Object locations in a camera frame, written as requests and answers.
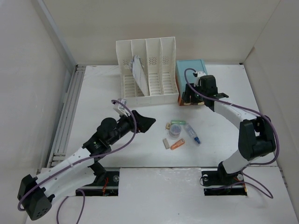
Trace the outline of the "round clear pin jar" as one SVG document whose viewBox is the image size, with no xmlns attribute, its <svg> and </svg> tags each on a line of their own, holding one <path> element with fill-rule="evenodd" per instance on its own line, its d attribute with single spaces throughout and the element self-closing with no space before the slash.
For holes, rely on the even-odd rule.
<svg viewBox="0 0 299 224">
<path fill-rule="evenodd" d="M 181 131 L 182 131 L 181 125 L 171 124 L 169 128 L 169 135 L 173 138 L 178 138 L 180 136 Z"/>
</svg>

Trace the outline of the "teal mini drawer cabinet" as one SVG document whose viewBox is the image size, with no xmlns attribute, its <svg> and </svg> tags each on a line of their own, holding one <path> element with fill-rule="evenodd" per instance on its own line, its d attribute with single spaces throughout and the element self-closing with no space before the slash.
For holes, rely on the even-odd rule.
<svg viewBox="0 0 299 224">
<path fill-rule="evenodd" d="M 185 80 L 186 69 L 188 69 L 188 71 L 186 72 L 186 77 L 190 84 L 194 83 L 195 81 L 195 77 L 193 76 L 194 72 L 203 71 L 206 74 L 208 74 L 206 70 L 205 62 L 202 59 L 176 61 L 175 75 L 176 75 L 176 84 L 179 92 L 178 104 L 180 106 L 183 106 L 183 92 L 185 91 L 185 85 L 187 84 Z"/>
</svg>

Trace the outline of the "white paper booklet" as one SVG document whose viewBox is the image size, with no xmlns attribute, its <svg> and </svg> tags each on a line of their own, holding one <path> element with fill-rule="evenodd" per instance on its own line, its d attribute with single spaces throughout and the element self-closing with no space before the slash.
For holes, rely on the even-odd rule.
<svg viewBox="0 0 299 224">
<path fill-rule="evenodd" d="M 133 74 L 133 78 L 137 83 L 137 86 L 141 90 L 144 96 L 149 96 L 149 87 L 147 78 L 142 66 L 141 58 L 138 55 L 134 55 L 133 59 L 129 63 L 130 71 Z"/>
</svg>

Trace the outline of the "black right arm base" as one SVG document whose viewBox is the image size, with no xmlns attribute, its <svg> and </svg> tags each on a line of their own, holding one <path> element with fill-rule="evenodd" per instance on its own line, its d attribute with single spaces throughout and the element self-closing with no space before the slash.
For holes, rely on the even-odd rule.
<svg viewBox="0 0 299 224">
<path fill-rule="evenodd" d="M 247 196 L 243 174 L 240 171 L 227 174 L 222 164 L 218 168 L 203 169 L 199 182 L 205 196 Z"/>
</svg>

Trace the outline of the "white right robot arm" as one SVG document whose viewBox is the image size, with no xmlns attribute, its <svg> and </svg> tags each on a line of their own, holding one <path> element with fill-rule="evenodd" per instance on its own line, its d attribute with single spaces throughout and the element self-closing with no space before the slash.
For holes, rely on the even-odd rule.
<svg viewBox="0 0 299 224">
<path fill-rule="evenodd" d="M 280 152 L 278 134 L 271 120 L 258 111 L 236 105 L 229 101 L 229 96 L 219 93 L 213 75 L 194 71 L 196 79 L 190 83 L 185 75 L 186 87 L 183 100 L 201 101 L 211 111 L 223 116 L 239 131 L 237 150 L 226 160 L 221 161 L 216 171 L 210 172 L 218 182 L 226 184 L 240 174 L 247 165 L 254 165 L 255 160 L 275 153 L 275 161 Z"/>
</svg>

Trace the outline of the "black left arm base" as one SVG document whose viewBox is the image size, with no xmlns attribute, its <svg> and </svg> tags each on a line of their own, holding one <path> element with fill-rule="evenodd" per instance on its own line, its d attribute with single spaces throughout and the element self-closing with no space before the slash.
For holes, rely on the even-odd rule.
<svg viewBox="0 0 299 224">
<path fill-rule="evenodd" d="M 80 187 L 85 196 L 118 196 L 120 169 L 104 168 L 99 162 L 88 167 L 92 182 Z"/>
</svg>

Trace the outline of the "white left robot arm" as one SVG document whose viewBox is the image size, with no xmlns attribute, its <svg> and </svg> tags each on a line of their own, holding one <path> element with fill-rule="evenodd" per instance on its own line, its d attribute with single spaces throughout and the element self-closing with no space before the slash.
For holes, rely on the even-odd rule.
<svg viewBox="0 0 299 224">
<path fill-rule="evenodd" d="M 20 183 L 17 208 L 33 221 L 43 217 L 52 205 L 66 194 L 88 184 L 103 183 L 106 170 L 99 160 L 112 154 L 111 146 L 123 136 L 147 132 L 155 118 L 144 117 L 136 110 L 118 120 L 105 118 L 91 138 L 70 157 L 33 177 L 25 176 Z"/>
</svg>

